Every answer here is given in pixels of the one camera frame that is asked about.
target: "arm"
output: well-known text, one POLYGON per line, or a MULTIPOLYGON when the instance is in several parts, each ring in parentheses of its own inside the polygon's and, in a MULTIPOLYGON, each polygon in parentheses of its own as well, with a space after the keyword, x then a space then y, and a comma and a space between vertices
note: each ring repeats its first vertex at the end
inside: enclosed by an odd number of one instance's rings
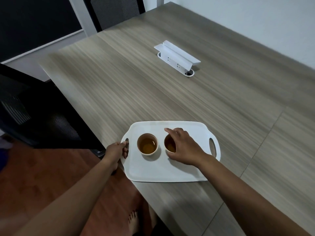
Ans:
POLYGON ((165 129, 174 139, 176 152, 169 158, 197 167, 219 193, 247 236, 310 236, 253 188, 234 175, 181 128, 165 129))
POLYGON ((79 235, 109 176, 126 157, 126 142, 109 145, 104 158, 81 180, 30 220, 15 236, 79 235))

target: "pop-up socket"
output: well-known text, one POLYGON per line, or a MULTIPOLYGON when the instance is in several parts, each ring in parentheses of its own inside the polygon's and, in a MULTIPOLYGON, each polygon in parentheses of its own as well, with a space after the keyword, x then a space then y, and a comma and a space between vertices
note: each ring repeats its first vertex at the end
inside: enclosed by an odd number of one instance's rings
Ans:
POLYGON ((160 59, 168 63, 183 75, 191 77, 195 74, 191 67, 199 64, 200 60, 196 59, 194 56, 188 54, 167 40, 154 48, 159 51, 157 56, 160 59))

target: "left hand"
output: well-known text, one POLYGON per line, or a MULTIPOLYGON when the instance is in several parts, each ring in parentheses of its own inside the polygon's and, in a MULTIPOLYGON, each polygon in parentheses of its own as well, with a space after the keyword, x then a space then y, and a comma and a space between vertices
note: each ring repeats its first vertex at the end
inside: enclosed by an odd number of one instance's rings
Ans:
POLYGON ((109 162, 109 164, 113 166, 113 170, 117 169, 117 162, 122 156, 126 159, 128 154, 127 144, 128 142, 126 141, 122 143, 115 142, 106 148, 106 153, 103 160, 109 162))

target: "office chair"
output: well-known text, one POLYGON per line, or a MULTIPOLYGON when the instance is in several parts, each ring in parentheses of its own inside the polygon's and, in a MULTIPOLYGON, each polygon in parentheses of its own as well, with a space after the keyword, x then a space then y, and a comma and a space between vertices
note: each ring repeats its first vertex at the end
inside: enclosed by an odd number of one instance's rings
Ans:
POLYGON ((64 95, 42 82, 0 64, 0 129, 34 148, 105 148, 64 95))
POLYGON ((100 32, 144 13, 143 0, 83 0, 93 24, 100 32))

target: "cup of tea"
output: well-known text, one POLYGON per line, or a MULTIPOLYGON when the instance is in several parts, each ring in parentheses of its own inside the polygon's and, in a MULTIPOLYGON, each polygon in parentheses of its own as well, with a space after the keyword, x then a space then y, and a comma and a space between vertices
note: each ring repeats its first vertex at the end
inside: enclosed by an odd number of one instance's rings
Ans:
POLYGON ((169 152, 176 152, 176 144, 174 142, 174 139, 171 137, 170 134, 168 134, 164 139, 164 146, 167 151, 169 152))
POLYGON ((138 138, 137 147, 143 155, 151 156, 157 151, 158 140, 151 133, 145 133, 138 138))

